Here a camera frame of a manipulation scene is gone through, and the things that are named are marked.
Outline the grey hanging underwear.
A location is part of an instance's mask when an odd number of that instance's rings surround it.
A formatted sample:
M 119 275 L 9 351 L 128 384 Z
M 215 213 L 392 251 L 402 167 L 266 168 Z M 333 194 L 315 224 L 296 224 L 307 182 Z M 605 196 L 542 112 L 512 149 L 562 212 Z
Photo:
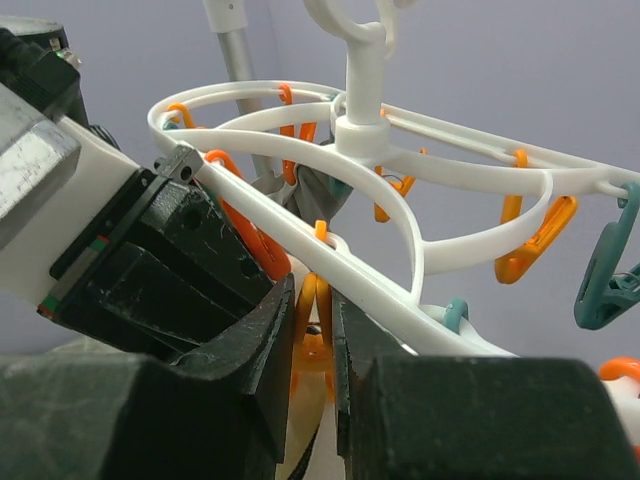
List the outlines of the grey hanging underwear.
M 265 173 L 251 185 L 309 225 L 327 223 L 343 207 L 353 188 L 328 174 L 308 166 L 295 169 L 297 180 L 289 185 L 283 175 Z

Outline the white metal clothes rack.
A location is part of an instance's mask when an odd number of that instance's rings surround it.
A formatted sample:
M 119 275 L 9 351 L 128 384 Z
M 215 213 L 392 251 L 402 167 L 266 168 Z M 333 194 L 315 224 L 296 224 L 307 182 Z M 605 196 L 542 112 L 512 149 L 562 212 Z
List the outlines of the white metal clothes rack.
M 231 82 L 252 81 L 254 69 L 246 37 L 248 25 L 244 1 L 205 0 L 202 1 L 211 31 L 217 36 Z M 257 98 L 236 101 L 241 115 L 262 109 Z M 252 155 L 254 170 L 258 176 L 273 170 L 270 157 Z

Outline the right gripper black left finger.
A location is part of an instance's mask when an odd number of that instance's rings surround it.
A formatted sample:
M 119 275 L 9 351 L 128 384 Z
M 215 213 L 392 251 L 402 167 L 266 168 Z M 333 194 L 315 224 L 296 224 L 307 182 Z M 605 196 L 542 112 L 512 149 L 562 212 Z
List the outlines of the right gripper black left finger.
M 285 456 L 294 279 L 166 364 L 126 353 L 5 355 L 5 479 L 271 479 Z

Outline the navy blue underwear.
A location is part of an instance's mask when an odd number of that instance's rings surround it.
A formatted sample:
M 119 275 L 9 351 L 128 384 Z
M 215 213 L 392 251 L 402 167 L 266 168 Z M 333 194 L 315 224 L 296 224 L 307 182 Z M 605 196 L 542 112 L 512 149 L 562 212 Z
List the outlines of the navy blue underwear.
M 325 406 L 335 400 L 332 294 L 326 280 L 290 257 L 295 280 L 294 349 L 284 461 L 277 479 L 306 473 Z

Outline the white round clip hanger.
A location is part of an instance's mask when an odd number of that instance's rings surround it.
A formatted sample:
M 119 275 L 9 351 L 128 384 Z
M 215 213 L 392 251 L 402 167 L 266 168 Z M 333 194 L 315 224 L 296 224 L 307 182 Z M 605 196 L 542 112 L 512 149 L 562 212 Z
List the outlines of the white round clip hanger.
M 639 273 L 622 273 L 617 266 L 639 212 L 638 174 L 384 104 L 384 61 L 395 42 L 398 8 L 396 1 L 382 1 L 379 20 L 362 24 L 350 19 L 335 1 L 307 2 L 314 21 L 346 44 L 344 90 L 295 82 L 292 91 L 302 97 L 299 104 L 261 110 L 213 128 L 169 130 L 166 122 L 173 103 L 199 107 L 276 93 L 278 85 L 241 81 L 183 91 L 149 110 L 147 122 L 156 144 L 163 151 L 187 146 L 204 154 L 218 148 L 292 160 L 367 195 L 405 238 L 412 264 L 409 288 L 353 255 L 338 237 L 321 242 L 310 226 L 235 177 L 220 161 L 210 162 L 197 176 L 252 226 L 263 229 L 415 352 L 501 354 L 469 323 L 455 326 L 436 319 L 434 309 L 421 303 L 424 278 L 515 253 L 530 256 L 558 229 L 559 213 L 551 207 L 556 199 L 604 194 L 615 198 L 622 210 L 620 218 L 605 227 L 588 262 L 574 307 L 578 325 L 596 330 L 636 306 Z M 535 203 L 491 229 L 430 241 L 423 238 L 401 194 L 379 174 L 385 166 L 457 189 L 532 196 Z

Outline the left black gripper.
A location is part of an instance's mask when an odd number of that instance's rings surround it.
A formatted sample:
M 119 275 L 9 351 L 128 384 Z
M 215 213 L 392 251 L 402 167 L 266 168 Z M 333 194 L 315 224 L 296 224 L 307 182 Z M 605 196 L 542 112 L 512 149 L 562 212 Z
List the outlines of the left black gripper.
M 180 147 L 153 169 L 87 123 L 66 48 L 1 32 L 1 287 L 64 328 L 161 360 L 248 357 L 273 283 Z

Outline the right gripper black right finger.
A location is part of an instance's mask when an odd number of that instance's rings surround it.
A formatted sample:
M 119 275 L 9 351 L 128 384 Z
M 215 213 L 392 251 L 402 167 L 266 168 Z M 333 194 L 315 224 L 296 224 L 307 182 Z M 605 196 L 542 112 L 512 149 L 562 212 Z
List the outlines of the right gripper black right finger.
M 576 359 L 414 356 L 332 296 L 337 452 L 350 479 L 635 479 L 604 386 Z

